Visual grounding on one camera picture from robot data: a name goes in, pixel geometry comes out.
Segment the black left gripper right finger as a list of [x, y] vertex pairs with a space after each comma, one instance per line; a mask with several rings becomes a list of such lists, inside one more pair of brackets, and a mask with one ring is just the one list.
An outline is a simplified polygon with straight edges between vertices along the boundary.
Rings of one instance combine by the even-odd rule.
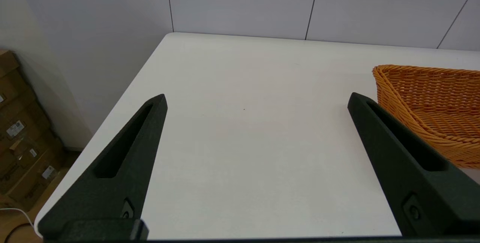
[[477, 182], [372, 99], [348, 111], [403, 236], [479, 236]]

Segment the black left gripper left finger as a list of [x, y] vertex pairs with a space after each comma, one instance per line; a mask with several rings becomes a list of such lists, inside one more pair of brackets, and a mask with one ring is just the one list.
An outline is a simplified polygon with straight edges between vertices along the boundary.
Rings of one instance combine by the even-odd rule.
[[146, 238], [146, 193], [167, 115], [146, 101], [38, 224], [43, 238]]

